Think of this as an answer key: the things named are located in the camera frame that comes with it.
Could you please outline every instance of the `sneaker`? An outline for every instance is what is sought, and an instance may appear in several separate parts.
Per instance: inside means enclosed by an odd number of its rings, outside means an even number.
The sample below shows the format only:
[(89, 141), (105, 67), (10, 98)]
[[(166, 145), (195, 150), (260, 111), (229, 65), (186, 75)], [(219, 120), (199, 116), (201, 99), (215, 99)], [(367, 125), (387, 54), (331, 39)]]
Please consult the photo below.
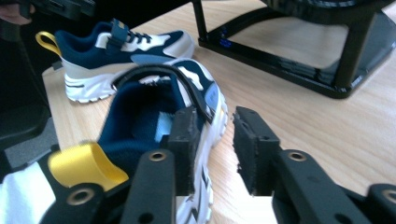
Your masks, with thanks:
[[(53, 40), (56, 46), (44, 42), (42, 36)], [(137, 64), (190, 58), (194, 52), (194, 42), (184, 31), (142, 35), (117, 20), (97, 23), (85, 37), (58, 31), (55, 36), (40, 32), (36, 39), (44, 48), (59, 54), (65, 70), (66, 95), (81, 103), (114, 94), (113, 80)]]
[[(219, 86), (206, 68), (191, 59), (138, 66), (116, 80), (115, 85), (118, 92), (98, 144), (115, 165), (133, 176), (141, 155), (157, 148), (172, 151), (173, 134), (182, 133), (189, 139), (192, 159), (189, 176), (184, 172), (189, 167), (180, 167), (182, 162), (177, 162), (174, 153), (177, 192), (185, 193), (177, 197), (177, 223), (206, 223), (213, 203), (208, 156), (223, 136), (228, 120)], [(179, 116), (189, 113), (187, 119)], [(191, 182), (191, 187), (183, 189), (186, 181)]]

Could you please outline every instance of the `wooden table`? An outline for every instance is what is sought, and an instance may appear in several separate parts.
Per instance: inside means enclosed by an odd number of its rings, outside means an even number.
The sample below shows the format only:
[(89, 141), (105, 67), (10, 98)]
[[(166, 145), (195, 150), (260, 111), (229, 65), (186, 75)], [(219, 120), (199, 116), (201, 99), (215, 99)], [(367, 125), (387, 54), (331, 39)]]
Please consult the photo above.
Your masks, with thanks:
[[(258, 0), (204, 1), (208, 30), (252, 9)], [(385, 12), (396, 20), (396, 6)], [(184, 29), (197, 39), (192, 4), (136, 27), (159, 34)], [(341, 52), (346, 30), (320, 27), (295, 19), (251, 26), (233, 36), (250, 46), (304, 63), (325, 66)], [(196, 46), (193, 59), (211, 72), (224, 93), (230, 118), (237, 105), (256, 110), (281, 139), (284, 149), (313, 156), (338, 184), (365, 194), (374, 183), (396, 184), (396, 52), (347, 99), (334, 100)], [(43, 74), (61, 148), (96, 140), (112, 97), (92, 104), (69, 101), (64, 70)], [(211, 223), (274, 223), (270, 199), (251, 197), (236, 172), (230, 120), (222, 141), (212, 149), (209, 172), (214, 204)]]

